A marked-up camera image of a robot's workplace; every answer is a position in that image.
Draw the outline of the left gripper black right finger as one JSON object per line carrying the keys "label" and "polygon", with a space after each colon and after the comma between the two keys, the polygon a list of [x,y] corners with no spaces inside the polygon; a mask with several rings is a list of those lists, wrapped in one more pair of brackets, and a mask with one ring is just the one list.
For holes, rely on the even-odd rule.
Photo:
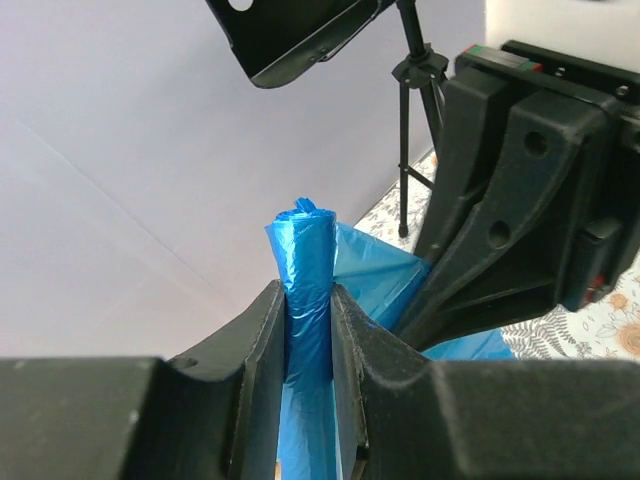
{"label": "left gripper black right finger", "polygon": [[331,294],[347,479],[635,479],[639,366],[431,361]]}

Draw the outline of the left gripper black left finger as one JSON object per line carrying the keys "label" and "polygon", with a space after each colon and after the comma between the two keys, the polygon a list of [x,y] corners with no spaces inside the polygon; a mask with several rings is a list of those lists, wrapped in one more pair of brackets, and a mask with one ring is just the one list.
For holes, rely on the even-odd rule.
{"label": "left gripper black left finger", "polygon": [[270,479],[286,299],[273,281],[170,360],[5,359],[5,479]]}

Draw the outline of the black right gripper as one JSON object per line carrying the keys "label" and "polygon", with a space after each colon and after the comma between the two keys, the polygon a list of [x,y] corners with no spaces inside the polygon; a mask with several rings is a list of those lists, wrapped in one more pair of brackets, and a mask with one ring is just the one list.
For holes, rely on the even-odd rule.
{"label": "black right gripper", "polygon": [[639,247],[639,76],[518,41],[445,89],[416,245],[431,272],[395,327],[418,350],[610,289]]}

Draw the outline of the blue trash bag roll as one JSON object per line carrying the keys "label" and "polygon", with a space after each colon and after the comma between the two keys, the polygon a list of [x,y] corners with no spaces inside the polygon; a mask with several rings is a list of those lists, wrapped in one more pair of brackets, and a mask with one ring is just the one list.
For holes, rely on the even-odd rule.
{"label": "blue trash bag roll", "polygon": [[[344,287],[372,321],[393,334],[430,266],[339,223],[333,211],[318,208],[306,198],[299,199],[294,209],[279,213],[267,234],[286,296],[277,452],[281,475],[285,479],[347,479],[340,465],[332,291],[335,286]],[[431,361],[514,360],[497,329],[425,350],[411,348]]]}

